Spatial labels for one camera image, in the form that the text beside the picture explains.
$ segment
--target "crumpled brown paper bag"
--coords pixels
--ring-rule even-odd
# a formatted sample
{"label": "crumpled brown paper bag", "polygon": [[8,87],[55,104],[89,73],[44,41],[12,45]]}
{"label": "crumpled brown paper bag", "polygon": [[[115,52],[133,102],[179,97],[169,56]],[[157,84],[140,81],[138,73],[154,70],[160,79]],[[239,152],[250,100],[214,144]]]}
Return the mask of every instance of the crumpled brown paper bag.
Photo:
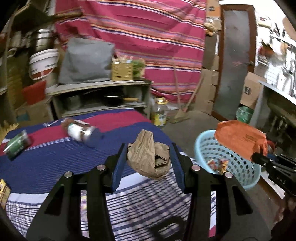
{"label": "crumpled brown paper bag", "polygon": [[127,163],[136,172],[160,180],[170,170],[169,146],[154,142],[151,131],[141,130],[136,141],[128,145]]}

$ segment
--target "striped blanket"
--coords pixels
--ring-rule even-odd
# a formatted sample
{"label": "striped blanket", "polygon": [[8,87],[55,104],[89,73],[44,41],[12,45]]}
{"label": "striped blanket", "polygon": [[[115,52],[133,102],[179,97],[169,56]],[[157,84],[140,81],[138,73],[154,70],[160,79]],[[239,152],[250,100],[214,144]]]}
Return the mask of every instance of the striped blanket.
{"label": "striped blanket", "polygon": [[[160,128],[135,110],[101,111],[76,118],[96,125],[104,134],[97,148],[88,148],[67,137],[59,120],[47,125],[26,127],[33,143],[13,161],[0,151],[0,178],[12,189],[6,212],[24,236],[42,202],[64,172],[84,173],[104,163],[109,155],[118,152],[122,143],[134,142],[141,129],[153,132],[154,141],[171,144]],[[22,130],[10,131],[4,142]],[[155,235],[158,231],[164,237],[176,233],[182,237],[190,197],[190,194],[183,194],[178,188],[172,168],[162,180],[154,181],[136,173],[126,164],[118,189],[106,197],[116,241],[158,240]],[[86,192],[82,191],[81,230],[87,237],[86,211]],[[213,236],[216,228],[215,192],[211,195],[209,215],[209,234]]]}
{"label": "striped blanket", "polygon": [[120,55],[143,58],[152,92],[176,101],[172,57],[181,101],[190,98],[200,78],[204,53],[206,0],[57,0],[56,12],[82,12],[56,23],[65,45],[69,38],[102,39]]}

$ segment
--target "green plastic bag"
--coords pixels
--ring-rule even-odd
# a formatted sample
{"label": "green plastic bag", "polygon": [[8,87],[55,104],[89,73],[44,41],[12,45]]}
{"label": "green plastic bag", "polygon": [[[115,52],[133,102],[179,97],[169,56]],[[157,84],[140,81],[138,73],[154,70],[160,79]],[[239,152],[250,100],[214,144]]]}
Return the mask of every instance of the green plastic bag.
{"label": "green plastic bag", "polygon": [[246,106],[241,106],[236,111],[237,120],[248,124],[252,118],[253,113],[254,113],[254,110],[252,110],[251,108]]}

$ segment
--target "brown door frame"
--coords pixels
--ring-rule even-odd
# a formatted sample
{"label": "brown door frame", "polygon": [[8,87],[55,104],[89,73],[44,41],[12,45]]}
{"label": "brown door frame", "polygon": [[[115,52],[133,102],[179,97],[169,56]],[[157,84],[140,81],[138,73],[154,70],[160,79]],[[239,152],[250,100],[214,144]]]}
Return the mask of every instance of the brown door frame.
{"label": "brown door frame", "polygon": [[[257,36],[257,23],[256,23],[256,16],[255,16],[255,9],[253,5],[244,5],[244,4],[226,4],[220,5],[221,8],[221,20],[222,20],[222,30],[219,34],[219,80],[217,84],[217,90],[214,97],[214,102],[216,100],[220,81],[221,81],[221,73],[222,73],[222,66],[223,66],[223,56],[224,56],[224,11],[229,10],[237,10],[237,11],[247,11],[249,16],[249,27],[250,27],[250,49],[249,49],[249,61],[252,61],[254,64],[248,66],[249,72],[254,72],[255,68],[255,56],[256,56],[256,36]],[[212,111],[212,116],[218,119],[219,121],[227,121],[226,118],[221,116],[215,111]]]}

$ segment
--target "blue plastic basket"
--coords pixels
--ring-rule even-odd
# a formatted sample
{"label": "blue plastic basket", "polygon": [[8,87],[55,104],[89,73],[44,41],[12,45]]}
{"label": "blue plastic basket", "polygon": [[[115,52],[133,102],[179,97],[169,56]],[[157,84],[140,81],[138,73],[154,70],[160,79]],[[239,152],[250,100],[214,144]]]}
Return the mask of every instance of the blue plastic basket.
{"label": "blue plastic basket", "polygon": [[201,133],[194,145],[195,159],[207,172],[215,173],[207,164],[214,160],[216,164],[220,158],[229,160],[227,171],[231,172],[245,190],[256,185],[260,178],[261,167],[252,163],[232,150],[218,143],[214,137],[216,130],[208,130]]}

